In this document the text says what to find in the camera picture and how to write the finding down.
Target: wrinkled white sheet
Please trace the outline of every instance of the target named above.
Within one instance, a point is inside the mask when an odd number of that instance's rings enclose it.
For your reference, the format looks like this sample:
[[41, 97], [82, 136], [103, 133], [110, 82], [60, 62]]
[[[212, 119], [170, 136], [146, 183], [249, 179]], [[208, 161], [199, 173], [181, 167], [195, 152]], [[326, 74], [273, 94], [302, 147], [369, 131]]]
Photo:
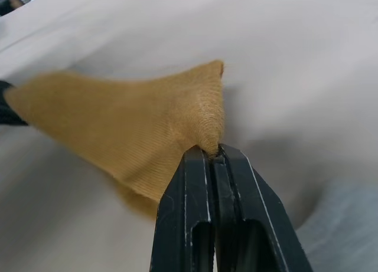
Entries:
[[[0, 18], [0, 78], [150, 78], [220, 58], [224, 140], [299, 225], [325, 180], [374, 182], [377, 39], [378, 0], [36, 0]], [[32, 128], [0, 128], [0, 268], [147, 271], [154, 225], [101, 175]]]

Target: knit fabric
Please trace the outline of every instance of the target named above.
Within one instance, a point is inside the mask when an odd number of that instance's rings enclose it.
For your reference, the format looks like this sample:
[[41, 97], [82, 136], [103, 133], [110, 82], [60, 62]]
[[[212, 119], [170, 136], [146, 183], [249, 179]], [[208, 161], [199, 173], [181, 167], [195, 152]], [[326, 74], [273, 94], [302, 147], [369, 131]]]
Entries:
[[127, 203], [154, 217], [183, 153], [194, 145], [217, 153], [222, 73], [221, 61], [148, 81], [56, 72], [7, 90], [5, 100], [26, 122], [109, 173]]

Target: black object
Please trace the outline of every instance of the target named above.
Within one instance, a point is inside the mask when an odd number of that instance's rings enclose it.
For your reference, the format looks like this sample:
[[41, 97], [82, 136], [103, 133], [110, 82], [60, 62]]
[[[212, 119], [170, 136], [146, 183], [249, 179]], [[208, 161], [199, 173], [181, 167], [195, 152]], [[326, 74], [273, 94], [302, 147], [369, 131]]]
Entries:
[[0, 80], [0, 124], [7, 124], [10, 126], [27, 126], [28, 123], [23, 121], [8, 105], [4, 99], [4, 91], [13, 87], [6, 81]]
[[150, 272], [312, 272], [277, 195], [239, 150], [188, 150], [161, 198]]

